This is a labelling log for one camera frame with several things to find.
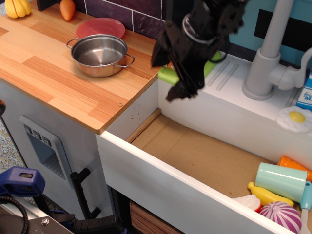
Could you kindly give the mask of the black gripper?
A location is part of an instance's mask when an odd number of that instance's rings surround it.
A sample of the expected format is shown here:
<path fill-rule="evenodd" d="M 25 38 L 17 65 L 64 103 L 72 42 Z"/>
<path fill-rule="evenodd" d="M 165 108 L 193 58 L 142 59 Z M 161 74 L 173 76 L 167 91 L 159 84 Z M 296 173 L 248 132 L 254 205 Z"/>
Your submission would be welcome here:
<path fill-rule="evenodd" d="M 213 61 L 213 56 L 222 46 L 229 47 L 229 36 L 218 30 L 228 9 L 227 4 L 195 4 L 183 20 L 184 37 L 168 46 L 163 32 L 159 35 L 151 65 L 160 67 L 172 62 L 179 77 L 179 82 L 169 90 L 167 101 L 192 98 L 204 87 L 205 63 Z"/>

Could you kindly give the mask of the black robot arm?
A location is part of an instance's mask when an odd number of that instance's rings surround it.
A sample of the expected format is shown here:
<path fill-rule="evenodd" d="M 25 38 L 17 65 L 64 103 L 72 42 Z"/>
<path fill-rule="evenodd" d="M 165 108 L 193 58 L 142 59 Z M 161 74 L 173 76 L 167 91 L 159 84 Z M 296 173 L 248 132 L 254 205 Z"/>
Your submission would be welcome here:
<path fill-rule="evenodd" d="M 193 98 L 205 86 L 204 66 L 228 47 L 229 35 L 243 26 L 245 0 L 196 0 L 180 25 L 166 20 L 153 48 L 152 66 L 172 63 L 179 81 L 166 99 Z"/>

